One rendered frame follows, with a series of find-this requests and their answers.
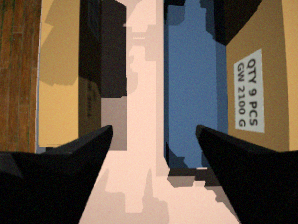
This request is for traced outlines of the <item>brown cardboard carton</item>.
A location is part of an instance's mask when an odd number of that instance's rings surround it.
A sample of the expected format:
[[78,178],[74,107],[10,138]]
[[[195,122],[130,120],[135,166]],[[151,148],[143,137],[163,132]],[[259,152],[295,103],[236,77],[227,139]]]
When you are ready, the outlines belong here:
[[43,0],[39,147],[101,128],[102,0]]
[[298,0],[224,0],[228,135],[298,150]]

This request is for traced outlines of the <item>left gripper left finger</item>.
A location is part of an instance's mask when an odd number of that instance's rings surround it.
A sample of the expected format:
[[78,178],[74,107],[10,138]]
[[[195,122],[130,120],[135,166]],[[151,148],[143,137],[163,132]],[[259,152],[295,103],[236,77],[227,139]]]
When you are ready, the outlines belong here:
[[39,224],[79,224],[112,137],[106,125],[40,154],[0,151],[0,190],[21,193]]

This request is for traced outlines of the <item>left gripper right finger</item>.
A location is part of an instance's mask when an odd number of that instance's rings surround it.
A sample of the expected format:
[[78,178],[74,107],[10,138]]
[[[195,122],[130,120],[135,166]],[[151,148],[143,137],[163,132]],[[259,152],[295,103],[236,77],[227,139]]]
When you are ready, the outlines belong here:
[[241,224],[280,224],[298,199],[298,150],[278,152],[203,125],[195,135]]

